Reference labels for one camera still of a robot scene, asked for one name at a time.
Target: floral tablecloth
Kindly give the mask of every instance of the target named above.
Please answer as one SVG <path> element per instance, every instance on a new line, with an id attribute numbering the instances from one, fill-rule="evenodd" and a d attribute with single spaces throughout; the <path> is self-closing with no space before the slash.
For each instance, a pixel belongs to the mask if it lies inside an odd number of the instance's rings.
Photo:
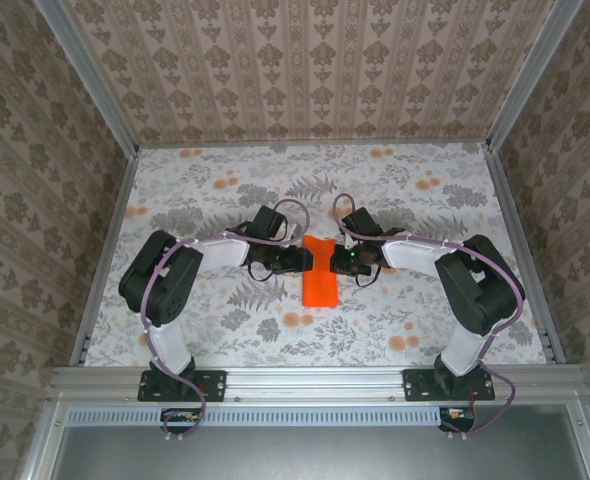
<path id="1" fill-rule="evenodd" d="M 150 233 L 204 236 L 251 219 L 280 198 L 303 201 L 309 234 L 340 239 L 331 205 L 351 193 L 386 230 L 463 240 L 487 235 L 516 271 L 483 152 L 476 144 L 329 145 L 154 149 L 139 154 L 135 185 L 86 358 L 87 366 L 146 365 L 138 318 L 117 292 Z M 303 220 L 284 206 L 289 220 Z M 341 213 L 347 213 L 341 204 Z M 359 288 L 338 277 L 340 305 L 302 306 L 301 275 L 265 283 L 244 268 L 206 272 L 179 317 L 201 366 L 376 366 L 432 364 L 455 326 L 438 280 L 385 270 Z M 497 338 L 489 363 L 545 362 L 528 305 Z"/>

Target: orange object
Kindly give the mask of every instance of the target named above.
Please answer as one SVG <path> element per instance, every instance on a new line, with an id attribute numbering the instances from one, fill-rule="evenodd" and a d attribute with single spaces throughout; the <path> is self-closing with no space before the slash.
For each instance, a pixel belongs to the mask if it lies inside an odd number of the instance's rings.
<path id="1" fill-rule="evenodd" d="M 302 304 L 305 307 L 336 307 L 339 304 L 337 276 L 331 272 L 335 240 L 304 236 L 304 248 L 313 255 L 313 269 L 304 272 Z"/>

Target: purple cable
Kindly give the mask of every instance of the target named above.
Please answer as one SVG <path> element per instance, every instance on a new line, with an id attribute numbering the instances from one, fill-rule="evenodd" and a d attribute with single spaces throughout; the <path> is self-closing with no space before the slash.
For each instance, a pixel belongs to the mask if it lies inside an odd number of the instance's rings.
<path id="1" fill-rule="evenodd" d="M 425 245 L 454 248 L 454 249 L 457 249 L 461 252 L 466 253 L 467 255 L 470 255 L 471 257 L 475 258 L 476 260 L 479 260 L 480 262 L 485 263 L 486 265 L 491 267 L 506 281 L 506 283 L 508 284 L 510 289 L 513 291 L 513 294 L 515 295 L 515 299 L 517 300 L 517 308 L 515 309 L 515 313 L 508 321 L 504 322 L 503 324 L 501 324 L 501 325 L 495 327 L 493 330 L 491 330 L 490 336 L 488 337 L 488 339 L 486 340 L 486 342 L 482 346 L 482 349 L 480 350 L 479 355 L 477 355 L 477 360 L 478 360 L 481 368 L 483 368 L 488 374 L 499 378 L 503 382 L 506 382 L 511 388 L 511 395 L 509 396 L 508 400 L 506 401 L 506 403 L 504 404 L 502 409 L 497 413 L 497 415 L 495 415 L 495 417 L 493 417 L 485 425 L 483 425 L 479 428 L 476 428 L 475 430 L 471 430 L 470 432 L 467 433 L 467 435 L 480 433 L 480 432 L 486 430 L 486 428 L 488 428 L 490 425 L 495 423 L 497 420 L 499 420 L 499 418 L 502 415 L 504 415 L 506 410 L 508 410 L 508 408 L 511 406 L 511 403 L 513 403 L 513 399 L 515 398 L 515 385 L 508 378 L 506 378 L 506 377 L 500 375 L 499 373 L 494 372 L 490 368 L 488 368 L 482 362 L 482 358 L 484 358 L 484 356 L 488 352 L 488 349 L 491 347 L 491 344 L 493 343 L 493 340 L 495 340 L 495 337 L 497 336 L 497 334 L 500 333 L 502 330 L 505 330 L 508 327 L 510 327 L 511 325 L 513 325 L 515 322 L 517 322 L 517 320 L 519 320 L 519 317 L 522 316 L 522 312 L 524 311 L 524 301 L 522 300 L 522 295 L 519 291 L 519 287 L 517 286 L 515 281 L 513 281 L 513 279 L 510 277 L 510 275 L 507 272 L 505 272 L 493 260 L 486 257 L 485 255 L 482 255 L 478 252 L 475 252 L 474 250 L 471 250 L 470 248 L 467 248 L 463 245 L 459 245 L 457 243 L 448 242 L 448 241 L 441 241 L 441 240 L 434 240 L 432 238 L 418 237 L 416 235 L 397 235 L 397 236 L 392 236 L 392 237 L 369 237 L 366 235 L 359 235 L 357 233 L 351 232 L 348 228 L 346 228 L 344 225 L 342 225 L 342 222 L 341 222 L 339 216 L 337 215 L 337 202 L 339 201 L 340 198 L 348 198 L 351 202 L 352 207 L 353 207 L 353 211 L 355 210 L 355 200 L 348 193 L 340 193 L 337 197 L 335 197 L 335 200 L 333 201 L 333 218 L 335 219 L 335 222 L 339 226 L 339 229 L 342 232 L 350 235 L 351 237 L 357 238 L 358 240 L 391 240 L 391 241 L 410 240 L 413 242 L 423 243 Z M 444 424 L 450 428 L 453 428 L 457 432 L 457 429 L 454 428 L 452 425 L 450 425 L 446 422 L 444 422 Z"/>
<path id="2" fill-rule="evenodd" d="M 193 382 L 191 382 L 185 378 L 182 378 L 179 375 L 171 372 L 171 370 L 160 360 L 159 353 L 157 352 L 157 349 L 155 348 L 155 346 L 153 345 L 153 342 L 150 339 L 150 328 L 152 327 L 152 323 L 146 317 L 146 309 L 148 307 L 148 299 L 149 299 L 149 296 L 150 296 L 151 291 L 153 289 L 153 285 L 155 284 L 155 280 L 157 280 L 157 277 L 160 275 L 160 273 L 162 272 L 162 270 L 164 269 L 164 267 L 166 266 L 166 264 L 168 263 L 170 258 L 175 254 L 175 252 L 177 252 L 177 250 L 179 250 L 182 247 L 190 247 L 191 245 L 194 245 L 196 243 L 200 243 L 200 242 L 204 242 L 204 241 L 213 241 L 213 240 L 235 239 L 235 240 L 242 240 L 244 242 L 259 243 L 262 245 L 279 246 L 279 245 L 290 245 L 292 243 L 295 243 L 295 242 L 301 240 L 304 237 L 304 235 L 306 234 L 308 227 L 310 226 L 310 222 L 311 222 L 310 213 L 308 212 L 306 205 L 304 205 L 299 200 L 295 200 L 295 199 L 291 199 L 291 198 L 285 198 L 285 199 L 277 202 L 275 204 L 275 209 L 277 209 L 277 207 L 279 207 L 280 205 L 283 205 L 284 203 L 294 203 L 294 204 L 298 205 L 299 207 L 302 208 L 302 210 L 304 211 L 304 214 L 306 215 L 306 221 L 304 223 L 304 227 L 302 228 L 302 231 L 298 236 L 296 236 L 292 239 L 289 239 L 289 240 L 273 241 L 273 240 L 261 240 L 261 239 L 257 239 L 257 238 L 244 237 L 244 236 L 232 233 L 232 232 L 224 232 L 219 235 L 212 235 L 210 237 L 206 237 L 206 238 L 202 238 L 202 239 L 186 238 L 186 239 L 179 240 L 175 245 L 173 245 L 162 256 L 159 263 L 153 269 L 153 274 L 151 275 L 151 278 L 148 280 L 148 284 L 146 285 L 146 288 L 144 289 L 144 294 L 142 295 L 142 303 L 140 305 L 140 320 L 142 322 L 142 326 L 144 327 L 146 344 L 148 345 L 148 349 L 151 351 L 151 355 L 153 355 L 153 361 L 157 365 L 157 368 L 159 368 L 162 372 L 164 372 L 164 374 L 166 374 L 169 377 L 171 377 L 172 379 L 177 380 L 178 382 L 183 383 L 184 385 L 188 386 L 199 397 L 199 401 L 200 401 L 199 416 L 198 416 L 197 420 L 195 421 L 195 423 L 186 432 L 184 432 L 183 435 L 191 435 L 192 433 L 194 433 L 195 430 L 197 429 L 197 427 L 199 427 L 200 423 L 202 423 L 202 421 L 204 420 L 204 417 L 206 415 L 206 398 L 204 397 L 204 394 L 201 392 L 201 390 L 199 388 L 197 388 L 197 386 Z M 172 435 L 171 432 L 168 431 L 168 420 L 173 416 L 174 415 L 168 415 L 164 420 L 164 424 L 163 424 L 162 428 L 164 430 L 164 433 L 166 433 L 167 435 Z"/>
<path id="3" fill-rule="evenodd" d="M 448 428 L 450 428 L 451 430 L 453 430 L 454 433 L 457 433 L 461 436 L 468 436 L 468 435 L 476 435 L 478 433 L 482 433 L 484 430 L 486 430 L 487 428 L 489 428 L 491 425 L 493 425 L 497 420 L 499 420 L 502 415 L 504 415 L 508 409 L 510 408 L 511 404 L 513 403 L 513 400 L 515 400 L 515 393 L 516 393 L 516 389 L 515 389 L 515 384 L 513 382 L 511 382 L 508 378 L 506 378 L 504 375 L 501 375 L 497 372 L 495 372 L 494 370 L 491 370 L 489 367 L 487 367 L 483 362 L 479 362 L 479 366 L 489 375 L 500 379 L 502 382 L 506 383 L 510 389 L 511 389 L 511 394 L 508 396 L 508 398 L 506 399 L 506 403 L 504 403 L 504 405 L 502 405 L 502 408 L 499 410 L 499 412 L 497 412 L 495 414 L 495 416 L 493 418 L 491 418 L 488 422 L 486 422 L 484 425 L 482 425 L 481 427 L 477 427 L 473 430 L 470 430 L 468 432 L 462 432 L 459 428 L 457 428 L 454 425 L 451 425 L 448 422 L 445 422 L 442 420 L 442 424 L 446 425 Z"/>

